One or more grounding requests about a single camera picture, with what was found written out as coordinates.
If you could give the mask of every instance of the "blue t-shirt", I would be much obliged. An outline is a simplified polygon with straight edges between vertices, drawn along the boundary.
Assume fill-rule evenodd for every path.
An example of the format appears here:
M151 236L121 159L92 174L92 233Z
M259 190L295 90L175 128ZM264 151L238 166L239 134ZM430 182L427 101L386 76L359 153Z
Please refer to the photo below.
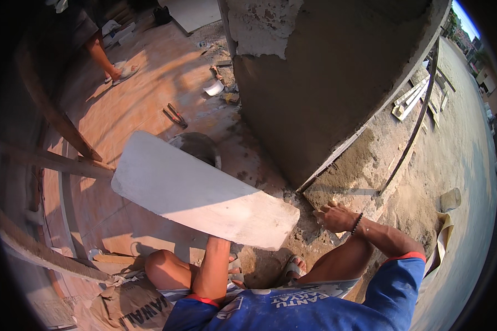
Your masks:
M425 262L406 256L417 254L384 263L363 304L301 289L245 290L221 310L181 299L164 330L408 330Z

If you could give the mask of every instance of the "hand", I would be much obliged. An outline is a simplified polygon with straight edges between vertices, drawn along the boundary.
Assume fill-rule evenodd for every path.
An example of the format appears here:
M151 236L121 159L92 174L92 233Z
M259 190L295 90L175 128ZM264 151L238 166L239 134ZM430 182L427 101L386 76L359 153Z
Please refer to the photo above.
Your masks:
M358 213L352 212L342 203L330 201L320 209L321 211L314 210L313 215L323 222L326 229L334 233L353 230L359 217Z

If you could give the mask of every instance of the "black bag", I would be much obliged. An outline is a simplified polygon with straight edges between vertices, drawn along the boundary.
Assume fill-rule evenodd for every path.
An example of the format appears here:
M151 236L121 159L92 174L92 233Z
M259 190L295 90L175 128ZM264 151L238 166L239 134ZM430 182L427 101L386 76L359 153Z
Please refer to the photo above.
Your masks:
M152 14L155 17L155 22L157 25L164 25L171 22L172 17L167 6L155 8L152 11Z

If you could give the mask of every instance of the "sky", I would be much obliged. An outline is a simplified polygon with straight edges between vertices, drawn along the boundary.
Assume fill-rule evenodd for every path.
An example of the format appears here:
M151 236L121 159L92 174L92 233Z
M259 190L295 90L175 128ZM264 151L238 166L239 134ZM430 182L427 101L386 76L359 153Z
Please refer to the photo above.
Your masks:
M462 9L462 6L456 0L453 0L452 7L455 14L462 21L462 30L467 32L467 34L470 36L470 40L473 40L473 37L475 36L477 36L477 38L480 38L479 31L477 30L475 25L473 25L470 17L467 16L466 12Z

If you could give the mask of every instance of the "sandal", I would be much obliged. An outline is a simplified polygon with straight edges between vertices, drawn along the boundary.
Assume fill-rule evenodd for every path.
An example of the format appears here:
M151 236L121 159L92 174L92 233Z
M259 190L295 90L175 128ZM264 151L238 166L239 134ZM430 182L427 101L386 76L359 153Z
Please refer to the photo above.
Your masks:
M136 65L136 69L132 70L132 66L130 67L124 67L121 72L120 79L117 81L112 81L112 86L116 86L121 82L126 81L127 79L131 78L135 73L137 73L140 70L140 65Z
M127 60L118 61L116 63L113 63L113 66L116 69L121 69L125 66L126 63L127 63ZM108 78L105 78L105 84L108 84L111 80L112 80L112 77L110 77L110 76Z
M239 273L229 273L228 279L242 282L245 288L247 288L247 285L245 284L245 275L243 274L243 271L241 269L241 260L239 259L237 254L231 253L230 256L232 256L234 260L228 263L228 271L239 268Z
M289 258L289 260L287 261L287 264L285 265L285 268L284 268L284 271L282 273L282 276L280 277L280 280L278 281L278 284L277 284L276 287L285 286L290 281L292 281L293 279L295 279L295 280L297 279L297 278L293 278L293 277L287 276L287 273L289 271L296 272L297 274L300 275L300 277L307 275L307 272L305 272L304 270L300 269L300 267L293 262L296 258L300 259L300 261L304 261L304 263L306 262L306 260L303 257L301 257L299 255L292 255Z

